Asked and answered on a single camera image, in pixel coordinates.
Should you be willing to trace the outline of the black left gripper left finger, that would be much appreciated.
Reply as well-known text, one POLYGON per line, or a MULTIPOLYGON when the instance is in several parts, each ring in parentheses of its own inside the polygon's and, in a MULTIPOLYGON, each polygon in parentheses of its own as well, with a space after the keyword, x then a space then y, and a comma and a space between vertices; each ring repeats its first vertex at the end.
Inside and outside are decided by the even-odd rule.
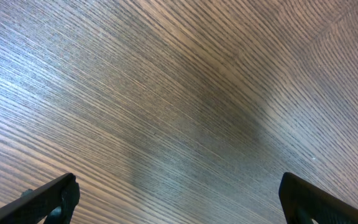
POLYGON ((76 176, 67 173, 0 208, 0 224, 70 223, 80 199, 76 176))

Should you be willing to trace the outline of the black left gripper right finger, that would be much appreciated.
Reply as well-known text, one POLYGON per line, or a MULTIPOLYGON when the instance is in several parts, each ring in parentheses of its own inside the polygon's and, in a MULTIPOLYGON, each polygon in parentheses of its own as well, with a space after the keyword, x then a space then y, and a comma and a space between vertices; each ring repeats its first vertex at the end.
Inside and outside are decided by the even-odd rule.
POLYGON ((288 224, 358 224, 358 209, 290 172, 278 194, 288 224))

